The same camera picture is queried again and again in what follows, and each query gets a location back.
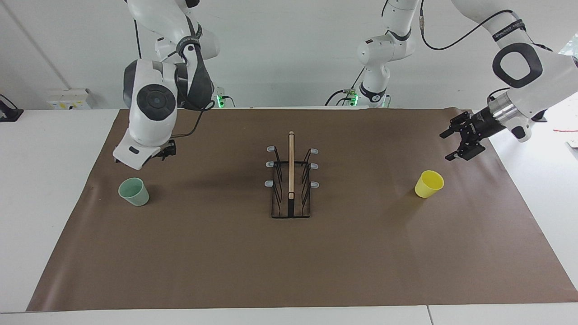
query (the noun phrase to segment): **yellow cup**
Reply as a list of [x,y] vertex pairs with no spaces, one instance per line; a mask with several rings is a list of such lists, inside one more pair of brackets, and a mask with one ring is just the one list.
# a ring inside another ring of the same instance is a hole
[[419,197],[428,198],[443,188],[443,177],[434,171],[421,173],[416,184],[416,194]]

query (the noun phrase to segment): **light green cup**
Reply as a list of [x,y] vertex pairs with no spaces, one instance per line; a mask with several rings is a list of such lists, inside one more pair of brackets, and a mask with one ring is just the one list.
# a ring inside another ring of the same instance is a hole
[[118,187],[118,194],[134,206],[143,206],[149,201],[149,192],[140,178],[129,178]]

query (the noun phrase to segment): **black cable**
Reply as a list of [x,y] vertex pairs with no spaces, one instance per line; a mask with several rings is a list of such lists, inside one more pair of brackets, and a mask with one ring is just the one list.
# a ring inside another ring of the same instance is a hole
[[193,134],[196,130],[197,130],[197,126],[199,126],[199,122],[201,121],[201,117],[203,116],[203,113],[205,111],[202,110],[199,113],[199,117],[197,117],[197,122],[195,122],[195,126],[192,128],[192,131],[186,134],[175,134],[175,135],[171,135],[171,139],[178,139],[178,138],[184,138],[185,136],[189,136],[191,134]]
[[139,58],[143,58],[143,54],[140,51],[139,27],[136,24],[136,19],[135,19],[135,34],[136,34],[136,46],[139,48]]
[[333,97],[337,96],[338,94],[344,94],[344,93],[345,93],[345,91],[343,91],[343,90],[338,90],[338,91],[334,92],[333,95],[331,95],[329,97],[327,102],[325,102],[325,106],[329,105],[329,102],[333,99]]
[[498,90],[494,90],[490,95],[488,95],[488,103],[495,99],[494,97],[492,97],[495,93],[498,93],[498,92],[504,91],[504,90],[510,90],[510,87],[500,88]]
[[[179,87],[179,76],[178,76],[179,70],[176,69],[175,70],[175,84],[177,85],[177,95],[182,97],[184,99],[184,101],[186,102],[186,104],[189,106],[189,108],[185,108],[188,110],[196,110],[197,112],[204,112],[206,110],[211,110],[213,107],[215,107],[216,103],[215,101],[210,101],[207,106],[205,106],[205,108],[200,108],[198,106],[196,106],[195,104],[191,103],[191,101],[188,100],[188,97],[185,96],[183,94],[183,92],[181,91],[181,87]],[[213,83],[211,83],[211,93],[214,91],[214,85]]]
[[385,4],[383,5],[383,9],[381,10],[381,17],[383,18],[383,13],[386,12],[386,6],[387,6],[387,2],[389,2],[390,0],[386,0]]
[[233,102],[233,107],[237,107],[237,105],[235,105],[235,100],[231,97],[231,96],[223,96],[222,99],[227,99],[229,98],[231,100],[231,102]]
[[532,44],[534,44],[534,45],[537,46],[537,47],[541,47],[541,48],[543,48],[543,49],[545,49],[545,50],[547,50],[547,51],[553,52],[553,50],[552,50],[551,48],[547,47],[547,46],[544,45],[544,44],[536,44],[536,43],[534,42],[534,40],[530,37],[530,35],[529,35],[528,32],[526,31],[526,29],[524,29],[524,31],[526,32],[526,35],[528,35],[528,38],[530,39],[530,42],[532,42]]
[[359,81],[359,79],[361,78],[361,74],[363,73],[363,71],[365,70],[365,67],[361,68],[361,72],[360,74],[357,76],[357,79],[353,82],[353,84],[351,85],[351,88],[355,88],[355,84]]
[[345,105],[345,101],[348,100],[348,99],[349,99],[349,98],[345,97],[345,98],[342,98],[342,99],[338,100],[338,101],[337,101],[337,104],[335,104],[335,106],[339,106],[339,102],[340,102],[340,101],[343,101],[343,103],[341,104],[341,106]]
[[453,42],[452,44],[448,45],[448,46],[444,46],[444,47],[433,47],[431,46],[426,40],[425,40],[425,35],[424,35],[424,30],[425,30],[425,20],[424,20],[424,1],[425,0],[421,0],[421,6],[420,6],[420,30],[421,30],[421,39],[424,41],[425,45],[427,47],[429,47],[432,50],[436,50],[436,51],[443,51],[443,50],[447,50],[450,47],[456,45],[457,43],[460,43],[462,40],[464,40],[466,37],[468,37],[469,35],[471,35],[473,32],[475,32],[478,28],[482,27],[482,25],[484,25],[485,23],[487,23],[488,21],[490,21],[492,18],[494,18],[497,15],[500,15],[502,13],[513,13],[512,10],[506,9],[506,10],[501,10],[496,12],[495,14],[493,14],[492,16],[486,18],[484,21],[482,21],[480,24],[478,24],[478,26],[476,26],[474,29],[472,29],[471,31],[469,31],[466,35],[462,36],[461,38],[459,38],[457,41]]
[[386,95],[386,98],[389,98],[390,100],[387,102],[387,108],[390,107],[391,105],[391,96],[390,95]]
[[4,96],[4,95],[2,95],[2,94],[0,94],[0,96],[1,96],[2,98],[4,98],[5,100],[7,100],[8,103],[12,104],[12,106],[14,106],[15,109],[18,109],[18,106],[16,106],[11,100],[9,100],[8,97],[6,97],[6,96]]

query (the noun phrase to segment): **plastic cup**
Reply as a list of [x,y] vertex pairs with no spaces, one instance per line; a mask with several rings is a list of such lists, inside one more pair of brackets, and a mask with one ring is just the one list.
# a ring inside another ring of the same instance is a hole
[[118,187],[118,194],[134,206],[143,206],[149,201],[149,192],[140,178],[129,178]]
[[428,198],[443,188],[443,177],[434,171],[421,173],[416,184],[416,194],[422,198]]

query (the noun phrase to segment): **brown paper mat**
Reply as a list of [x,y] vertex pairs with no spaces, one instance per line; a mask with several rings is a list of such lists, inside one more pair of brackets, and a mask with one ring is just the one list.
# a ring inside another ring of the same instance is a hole
[[[448,162],[445,110],[214,110],[178,155],[114,164],[121,111],[28,306],[78,309],[504,304],[578,293],[496,152]],[[176,132],[197,114],[179,112]],[[266,152],[309,147],[312,218],[272,220]],[[423,200],[420,173],[446,187]],[[151,200],[117,194],[138,176]]]

